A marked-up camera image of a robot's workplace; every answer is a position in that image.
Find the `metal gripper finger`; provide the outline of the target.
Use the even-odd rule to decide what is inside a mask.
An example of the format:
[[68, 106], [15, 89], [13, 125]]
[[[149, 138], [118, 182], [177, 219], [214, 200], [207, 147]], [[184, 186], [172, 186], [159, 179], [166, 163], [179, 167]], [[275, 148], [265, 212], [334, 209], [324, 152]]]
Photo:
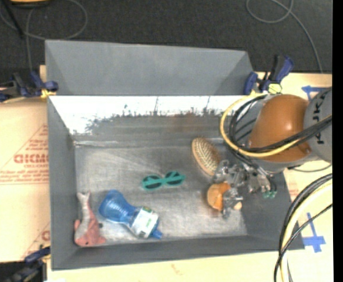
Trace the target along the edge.
[[241, 166], [232, 164], [229, 160], [219, 162], [212, 177], [213, 183], [227, 182], [228, 184], [241, 183]]
[[232, 211], [239, 211], [243, 206], [243, 196], [239, 193], [238, 188], [232, 187], [223, 194], [223, 218], [230, 217]]

